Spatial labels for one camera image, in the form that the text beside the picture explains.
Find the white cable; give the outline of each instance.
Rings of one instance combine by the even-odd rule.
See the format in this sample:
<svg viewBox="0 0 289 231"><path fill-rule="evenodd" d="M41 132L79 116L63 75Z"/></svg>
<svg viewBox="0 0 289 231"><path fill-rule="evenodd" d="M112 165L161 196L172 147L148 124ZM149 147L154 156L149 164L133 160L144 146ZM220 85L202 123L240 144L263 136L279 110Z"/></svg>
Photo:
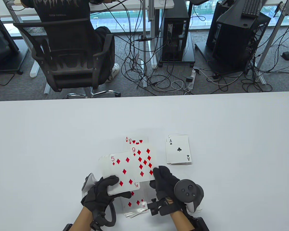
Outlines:
<svg viewBox="0 0 289 231"><path fill-rule="evenodd" d="M219 84L219 83L216 83L216 82L212 81L208 76L206 76L205 73L202 72L202 70L199 70L199 71L200 71L202 74L204 74L205 77L206 77L208 80L210 80L212 83L214 83L214 84L216 84L216 85L221 85L221 86L228 86L229 84L232 84L232 83L235 82L235 81L241 76L241 74L243 73L243 72L241 72L241 74L238 76L238 78L236 78L235 80L233 80L231 83L228 83L228 84Z"/></svg>
<svg viewBox="0 0 289 231"><path fill-rule="evenodd" d="M172 84L175 83L175 82L177 82L177 81L182 82L182 87L180 87L179 89L177 89L177 88L175 88L174 86L172 86ZM183 82L182 80L175 80L175 81L171 82L171 84L170 84L170 86L171 86L173 89L175 89L175 90L171 90L171 91L160 89L160 88L158 88L157 86L155 86L155 87L156 87L157 89L163 91L163 92L174 92L174 91L179 91L179 90L186 90L187 88L189 88L190 84L189 84L186 88L183 89L184 82Z"/></svg>

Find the deck of cards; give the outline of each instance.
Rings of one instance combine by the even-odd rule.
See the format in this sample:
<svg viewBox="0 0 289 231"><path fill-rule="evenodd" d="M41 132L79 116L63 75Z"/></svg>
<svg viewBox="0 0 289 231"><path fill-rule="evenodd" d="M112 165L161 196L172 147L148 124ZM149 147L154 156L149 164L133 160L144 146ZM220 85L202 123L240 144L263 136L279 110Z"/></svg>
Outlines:
<svg viewBox="0 0 289 231"><path fill-rule="evenodd" d="M108 194L115 195L130 191L130 199L121 198L123 212L126 217L134 217L148 212L141 182L154 180L153 168L156 167L155 149L148 144L146 136L128 136L122 140L126 151L102 156L99 166L103 178L116 175L119 182L108 186Z"/></svg>
<svg viewBox="0 0 289 231"><path fill-rule="evenodd" d="M192 164L188 136L168 135L166 138L166 157L169 165Z"/></svg>
<svg viewBox="0 0 289 231"><path fill-rule="evenodd" d="M155 149L145 135L126 136L119 140L124 152L102 156L99 166L103 178L116 175L119 182L108 186L108 194L115 195L130 191L130 199L121 197L123 213L133 218L148 212L145 198L146 183L154 180L153 168L158 167ZM187 135L169 135L166 139L167 163L187 165L192 163Z"/></svg>

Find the monitor stand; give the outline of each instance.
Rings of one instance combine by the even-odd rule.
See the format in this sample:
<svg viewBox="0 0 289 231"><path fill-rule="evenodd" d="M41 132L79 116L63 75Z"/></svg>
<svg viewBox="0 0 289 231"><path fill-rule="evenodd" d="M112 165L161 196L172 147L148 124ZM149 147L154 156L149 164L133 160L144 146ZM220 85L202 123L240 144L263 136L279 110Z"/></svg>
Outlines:
<svg viewBox="0 0 289 231"><path fill-rule="evenodd" d="M16 45L19 48L18 53L12 53L7 58L5 58L2 62L0 62L0 72L17 72L17 74L22 75L23 71L21 70L21 65L28 53L27 44L23 39L14 40Z"/></svg>

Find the hand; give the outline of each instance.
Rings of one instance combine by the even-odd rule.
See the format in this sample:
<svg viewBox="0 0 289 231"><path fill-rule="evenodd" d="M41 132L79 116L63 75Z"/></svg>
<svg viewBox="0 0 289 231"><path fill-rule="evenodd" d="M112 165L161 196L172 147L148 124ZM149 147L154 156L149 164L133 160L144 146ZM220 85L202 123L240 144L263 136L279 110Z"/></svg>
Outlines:
<svg viewBox="0 0 289 231"><path fill-rule="evenodd" d="M101 178L89 191L88 194L82 199L81 203L84 207L93 212L98 209L105 212L106 208L117 197L131 198L131 192L123 192L113 196L107 193L107 186L113 186L118 183L117 176L110 176L105 179Z"/></svg>
<svg viewBox="0 0 289 231"><path fill-rule="evenodd" d="M169 204L176 203L180 208L183 208L185 204L180 202L174 195L174 186L180 181L176 178L166 166L159 166L153 169L153 175L155 180L150 181L151 188L156 191L158 200L166 198Z"/></svg>

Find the forearm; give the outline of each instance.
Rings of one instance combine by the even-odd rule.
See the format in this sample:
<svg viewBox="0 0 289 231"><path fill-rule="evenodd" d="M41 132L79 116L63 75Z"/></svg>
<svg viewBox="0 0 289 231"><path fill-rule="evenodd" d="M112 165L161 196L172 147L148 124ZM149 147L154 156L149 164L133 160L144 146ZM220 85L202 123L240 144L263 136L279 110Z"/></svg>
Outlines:
<svg viewBox="0 0 289 231"><path fill-rule="evenodd" d="M178 231L191 231L195 229L182 211L171 213L170 216Z"/></svg>
<svg viewBox="0 0 289 231"><path fill-rule="evenodd" d="M92 212L83 207L70 231L90 231L90 224L93 221Z"/></svg>

